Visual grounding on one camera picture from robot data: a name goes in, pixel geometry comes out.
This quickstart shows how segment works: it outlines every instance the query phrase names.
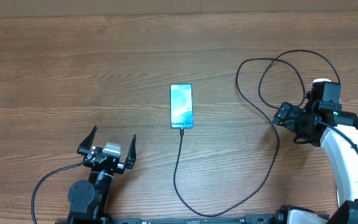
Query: black cylinder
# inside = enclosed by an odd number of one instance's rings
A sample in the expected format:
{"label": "black cylinder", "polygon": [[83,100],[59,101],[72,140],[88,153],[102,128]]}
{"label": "black cylinder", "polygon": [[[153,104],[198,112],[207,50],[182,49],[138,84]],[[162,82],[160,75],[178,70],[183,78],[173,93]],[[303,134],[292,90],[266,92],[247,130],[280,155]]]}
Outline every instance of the black cylinder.
{"label": "black cylinder", "polygon": [[107,199],[109,197],[109,191],[111,187],[112,174],[110,170],[96,170],[92,168],[89,175],[89,182],[91,182],[96,190],[96,198],[100,199],[99,205],[95,208],[93,215],[103,216],[104,209],[106,208]]}

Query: wall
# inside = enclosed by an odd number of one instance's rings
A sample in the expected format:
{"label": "wall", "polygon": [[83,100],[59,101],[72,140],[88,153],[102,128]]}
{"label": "wall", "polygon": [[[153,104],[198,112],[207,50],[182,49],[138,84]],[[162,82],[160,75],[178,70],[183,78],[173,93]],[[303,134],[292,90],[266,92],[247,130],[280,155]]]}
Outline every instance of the wall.
{"label": "wall", "polygon": [[0,0],[0,17],[358,10],[358,0]]}

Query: blue phone screen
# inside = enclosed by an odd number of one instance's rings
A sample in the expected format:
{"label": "blue phone screen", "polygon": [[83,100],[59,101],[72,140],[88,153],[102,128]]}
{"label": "blue phone screen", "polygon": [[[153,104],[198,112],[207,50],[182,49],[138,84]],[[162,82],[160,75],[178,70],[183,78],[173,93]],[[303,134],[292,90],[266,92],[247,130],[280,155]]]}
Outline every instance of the blue phone screen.
{"label": "blue phone screen", "polygon": [[190,84],[171,85],[171,128],[193,127],[193,93]]}

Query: tabletop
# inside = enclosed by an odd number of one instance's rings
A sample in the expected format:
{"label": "tabletop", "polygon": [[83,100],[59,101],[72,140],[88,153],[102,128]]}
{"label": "tabletop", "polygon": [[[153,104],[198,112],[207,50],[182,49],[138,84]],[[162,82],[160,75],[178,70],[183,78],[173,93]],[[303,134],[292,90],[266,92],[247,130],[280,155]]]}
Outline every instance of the tabletop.
{"label": "tabletop", "polygon": [[[358,11],[93,16],[0,19],[0,223],[32,223],[37,182],[57,168],[82,161],[79,143],[94,125],[94,144],[129,148],[137,135],[137,162],[115,175],[108,202],[113,217],[197,217],[178,199],[173,170],[180,133],[170,128],[172,83],[193,85],[194,128],[186,130],[177,186],[199,212],[223,211],[263,181],[277,140],[264,117],[238,94],[235,76],[248,58],[293,49],[330,59],[341,77],[344,111],[358,115]],[[306,89],[335,76],[321,58],[283,56]],[[239,86],[272,118],[258,96],[269,62],[249,62]],[[261,92],[273,105],[299,103],[296,73],[277,63]],[[332,214],[336,187],[319,147],[292,143],[278,127],[280,150],[263,188],[223,215],[272,213],[292,204]],[[64,220],[67,192],[90,169],[48,178],[35,199],[39,223]]]}

